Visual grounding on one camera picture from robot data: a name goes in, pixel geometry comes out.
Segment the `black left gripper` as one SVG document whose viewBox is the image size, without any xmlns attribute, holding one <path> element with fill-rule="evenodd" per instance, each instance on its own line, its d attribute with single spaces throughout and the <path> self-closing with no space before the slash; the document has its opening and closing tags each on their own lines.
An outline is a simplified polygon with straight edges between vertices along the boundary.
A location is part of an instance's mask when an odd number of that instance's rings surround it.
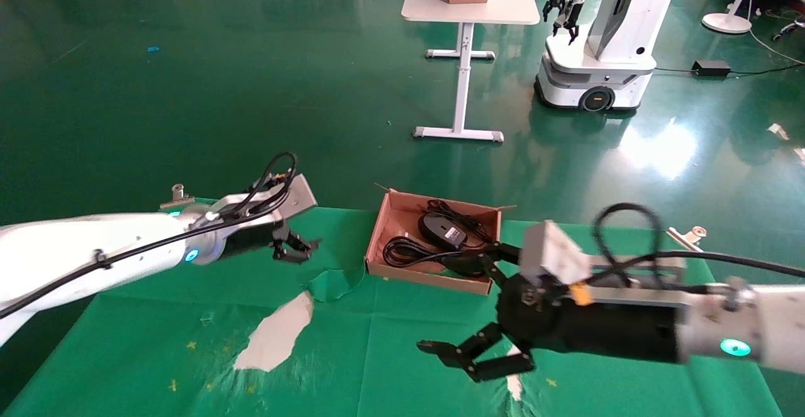
<svg viewBox="0 0 805 417">
<path fill-rule="evenodd" d="M 319 248 L 322 238 L 304 238 L 290 224 L 264 224 L 242 228 L 225 240 L 219 259 L 229 259 L 246 252 L 274 246 L 273 259 L 290 264 L 307 262 Z"/>
</svg>

